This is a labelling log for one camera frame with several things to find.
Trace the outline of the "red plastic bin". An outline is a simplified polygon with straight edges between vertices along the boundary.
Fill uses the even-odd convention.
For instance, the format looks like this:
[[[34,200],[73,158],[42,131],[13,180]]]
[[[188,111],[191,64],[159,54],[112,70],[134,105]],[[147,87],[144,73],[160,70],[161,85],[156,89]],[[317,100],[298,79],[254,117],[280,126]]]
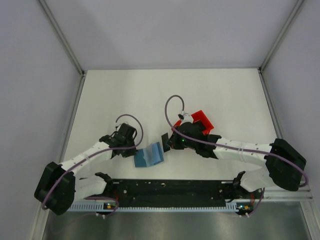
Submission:
[[[200,137],[207,136],[211,130],[214,129],[214,126],[210,122],[210,120],[207,118],[205,113],[202,110],[199,110],[195,113],[190,114],[193,117],[193,123],[187,122],[184,124],[181,124],[180,119],[173,125],[172,131],[177,130],[183,135],[189,136],[189,137]]]

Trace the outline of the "black credit card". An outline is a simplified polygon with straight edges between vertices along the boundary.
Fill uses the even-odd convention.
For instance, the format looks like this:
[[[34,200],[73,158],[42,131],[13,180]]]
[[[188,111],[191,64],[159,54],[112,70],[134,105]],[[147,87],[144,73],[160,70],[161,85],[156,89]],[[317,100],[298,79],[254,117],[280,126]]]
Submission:
[[[163,134],[161,136],[162,149],[163,149],[164,153],[166,153],[166,152],[171,150],[171,147],[168,144],[168,140],[169,140],[169,134],[168,133],[165,133],[165,134]]]

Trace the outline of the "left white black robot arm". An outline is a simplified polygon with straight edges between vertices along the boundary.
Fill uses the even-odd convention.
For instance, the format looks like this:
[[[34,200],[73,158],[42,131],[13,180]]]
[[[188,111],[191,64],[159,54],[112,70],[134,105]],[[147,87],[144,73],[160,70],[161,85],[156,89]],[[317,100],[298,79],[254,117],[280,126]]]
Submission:
[[[56,215],[64,214],[73,203],[100,195],[109,198],[114,191],[111,178],[99,167],[121,155],[134,156],[137,152],[137,130],[122,123],[111,135],[102,136],[93,146],[70,160],[50,162],[44,168],[34,197],[45,209]]]

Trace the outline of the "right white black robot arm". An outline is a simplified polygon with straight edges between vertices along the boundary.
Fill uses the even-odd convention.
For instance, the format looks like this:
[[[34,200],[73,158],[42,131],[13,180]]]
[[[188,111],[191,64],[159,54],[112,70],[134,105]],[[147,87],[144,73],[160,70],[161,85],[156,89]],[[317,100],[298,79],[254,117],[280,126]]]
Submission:
[[[186,122],[172,129],[166,145],[174,150],[192,149],[203,158],[233,160],[257,166],[243,170],[232,180],[233,192],[245,198],[251,192],[278,186],[295,192],[303,187],[306,159],[287,141],[276,138],[272,143],[246,143],[216,134],[204,134],[195,123]]]

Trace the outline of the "blue leather card holder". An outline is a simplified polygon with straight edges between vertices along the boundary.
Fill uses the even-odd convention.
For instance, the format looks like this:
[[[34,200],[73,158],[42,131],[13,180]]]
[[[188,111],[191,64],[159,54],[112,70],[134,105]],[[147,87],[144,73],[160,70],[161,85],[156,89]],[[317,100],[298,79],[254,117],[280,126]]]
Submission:
[[[148,168],[164,161],[164,153],[159,142],[152,143],[145,148],[139,149],[134,155],[136,168]]]

